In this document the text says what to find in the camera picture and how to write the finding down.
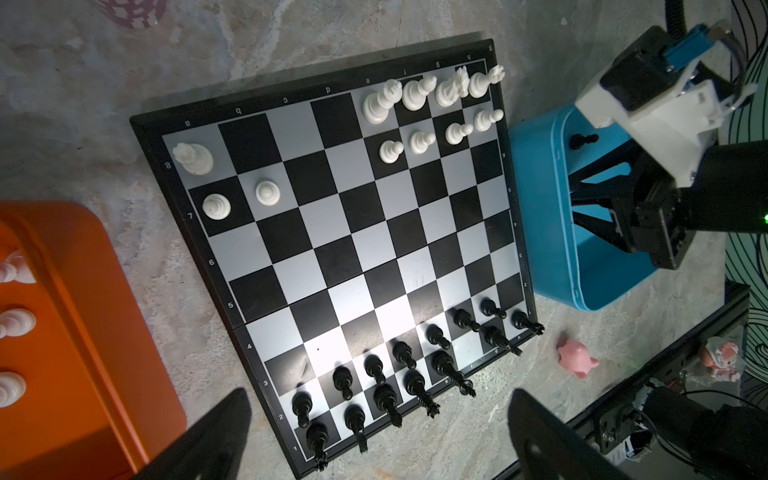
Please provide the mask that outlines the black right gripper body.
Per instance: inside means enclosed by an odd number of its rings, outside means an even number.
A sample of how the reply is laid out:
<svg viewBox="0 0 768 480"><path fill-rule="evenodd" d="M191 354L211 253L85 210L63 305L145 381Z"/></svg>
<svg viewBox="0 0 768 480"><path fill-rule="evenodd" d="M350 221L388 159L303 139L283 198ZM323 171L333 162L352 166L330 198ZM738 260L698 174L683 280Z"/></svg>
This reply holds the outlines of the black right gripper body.
<svg viewBox="0 0 768 480"><path fill-rule="evenodd" d="M626 253L645 252L656 268L680 267L695 233L683 225L674 179L629 140L568 177L571 205L597 205L609 221L580 212L574 223Z"/></svg>

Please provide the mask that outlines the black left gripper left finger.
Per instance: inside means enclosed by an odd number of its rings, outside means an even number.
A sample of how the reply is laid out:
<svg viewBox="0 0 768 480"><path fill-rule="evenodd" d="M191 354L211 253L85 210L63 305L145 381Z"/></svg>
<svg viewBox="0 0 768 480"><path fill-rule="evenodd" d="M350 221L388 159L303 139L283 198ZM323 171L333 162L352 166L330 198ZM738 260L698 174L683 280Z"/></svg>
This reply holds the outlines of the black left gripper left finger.
<svg viewBox="0 0 768 480"><path fill-rule="evenodd" d="M251 415L246 390L234 389L134 477L235 479Z"/></svg>

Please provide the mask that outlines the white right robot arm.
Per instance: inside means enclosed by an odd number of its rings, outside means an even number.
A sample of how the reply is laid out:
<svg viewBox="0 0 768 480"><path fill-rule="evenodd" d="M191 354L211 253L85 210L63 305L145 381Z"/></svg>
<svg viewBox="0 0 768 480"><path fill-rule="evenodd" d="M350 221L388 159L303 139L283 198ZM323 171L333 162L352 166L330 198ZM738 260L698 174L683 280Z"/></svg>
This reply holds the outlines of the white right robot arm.
<svg viewBox="0 0 768 480"><path fill-rule="evenodd" d="M767 231L767 143L708 148L689 187L630 140L568 177L574 207L598 205L602 220L574 223L626 253L645 252L656 268L680 266L698 231Z"/></svg>

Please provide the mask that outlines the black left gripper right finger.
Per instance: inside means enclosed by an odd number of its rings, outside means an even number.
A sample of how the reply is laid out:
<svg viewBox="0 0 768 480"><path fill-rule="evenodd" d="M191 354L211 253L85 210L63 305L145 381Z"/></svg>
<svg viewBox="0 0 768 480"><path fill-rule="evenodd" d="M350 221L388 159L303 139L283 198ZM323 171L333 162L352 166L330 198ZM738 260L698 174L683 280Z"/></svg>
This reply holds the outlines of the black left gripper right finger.
<svg viewBox="0 0 768 480"><path fill-rule="evenodd" d="M627 477L523 389L512 393L508 426L526 479Z"/></svg>

